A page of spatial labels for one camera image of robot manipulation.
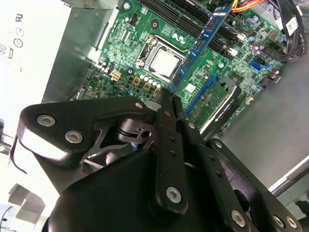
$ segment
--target yellow wire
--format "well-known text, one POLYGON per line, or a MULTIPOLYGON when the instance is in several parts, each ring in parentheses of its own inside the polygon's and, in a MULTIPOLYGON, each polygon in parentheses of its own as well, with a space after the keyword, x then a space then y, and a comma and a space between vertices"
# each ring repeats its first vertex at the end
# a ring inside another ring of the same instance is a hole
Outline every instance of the yellow wire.
POLYGON ((245 5, 245 6, 242 6, 242 7, 238 7, 238 8, 236 8, 234 11, 240 11, 240 10, 242 10, 242 9, 248 9, 248 8, 250 8, 252 5, 254 5, 254 4, 256 4, 257 2, 259 2, 260 0, 256 0, 256 1, 254 1, 254 2, 251 2, 250 4, 248 4, 248 5, 245 5))

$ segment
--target blue ram module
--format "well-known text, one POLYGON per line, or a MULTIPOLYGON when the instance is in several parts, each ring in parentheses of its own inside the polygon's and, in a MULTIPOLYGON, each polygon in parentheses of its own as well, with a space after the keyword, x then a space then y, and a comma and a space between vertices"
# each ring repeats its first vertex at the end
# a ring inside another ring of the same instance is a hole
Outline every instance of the blue ram module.
POLYGON ((187 77, 187 75, 189 75, 195 63, 204 53, 206 46, 212 40, 219 27, 223 24, 231 9, 232 6, 217 7, 215 9, 213 15, 208 20, 205 28, 191 48, 189 54, 173 76, 169 85, 169 90, 171 93, 175 94, 177 92, 183 80, 187 77))

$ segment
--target white surface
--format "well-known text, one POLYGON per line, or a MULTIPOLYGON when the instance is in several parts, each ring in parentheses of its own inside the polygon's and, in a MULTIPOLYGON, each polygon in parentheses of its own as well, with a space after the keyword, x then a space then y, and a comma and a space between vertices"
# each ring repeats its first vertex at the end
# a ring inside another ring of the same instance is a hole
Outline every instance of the white surface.
POLYGON ((169 52, 160 50, 151 64, 151 68, 163 76, 171 76, 178 61, 169 52))
POLYGON ((12 59, 0 56, 0 105, 9 109, 1 111, 0 118, 4 133, 14 137, 21 110, 42 101, 71 9, 60 0, 0 4, 5 9, 0 14, 0 43, 14 50, 12 59), (21 22, 17 14, 23 16, 21 22), (22 41, 22 47, 14 40, 22 41))

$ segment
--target white label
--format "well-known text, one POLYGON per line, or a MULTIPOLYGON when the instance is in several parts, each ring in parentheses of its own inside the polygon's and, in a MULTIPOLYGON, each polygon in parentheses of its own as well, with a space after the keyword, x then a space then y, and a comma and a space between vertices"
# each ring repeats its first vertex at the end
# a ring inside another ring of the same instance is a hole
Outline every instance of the white label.
POLYGON ((190 83, 185 88, 185 90, 187 90, 190 93, 193 93, 195 89, 196 89, 196 87, 194 85, 190 84, 190 83))
POLYGON ((282 29, 283 29, 283 25, 282 25, 282 20, 281 20, 281 18, 278 18, 278 19, 276 20, 276 23, 277 23, 277 26, 278 26, 279 30, 282 30, 282 29))
POLYGON ((301 12, 299 6, 297 5, 296 8, 298 9, 299 13, 300 13, 300 16, 303 16, 303 13, 301 12))
POLYGON ((298 22, 296 17, 293 17, 287 24, 286 28, 288 29, 289 35, 292 35, 293 32, 298 28, 298 22))

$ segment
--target screw hole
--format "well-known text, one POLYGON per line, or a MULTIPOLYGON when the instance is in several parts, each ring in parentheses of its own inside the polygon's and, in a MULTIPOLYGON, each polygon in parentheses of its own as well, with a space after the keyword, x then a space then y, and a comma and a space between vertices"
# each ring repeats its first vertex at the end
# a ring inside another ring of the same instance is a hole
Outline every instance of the screw hole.
POLYGON ((142 137, 143 139, 148 139, 150 136, 151 136, 151 132, 150 132, 150 131, 144 131, 144 132, 141 134, 141 137, 142 137))
POLYGON ((215 162, 216 159, 213 156, 209 156, 209 159, 211 159, 211 161, 215 162))
POLYGON ((172 157, 176 157, 176 153, 174 151, 169 151, 169 154, 172 156, 172 157))
POLYGON ((222 175, 219 171, 216 171, 216 175, 217 175, 217 177, 222 178, 222 175))

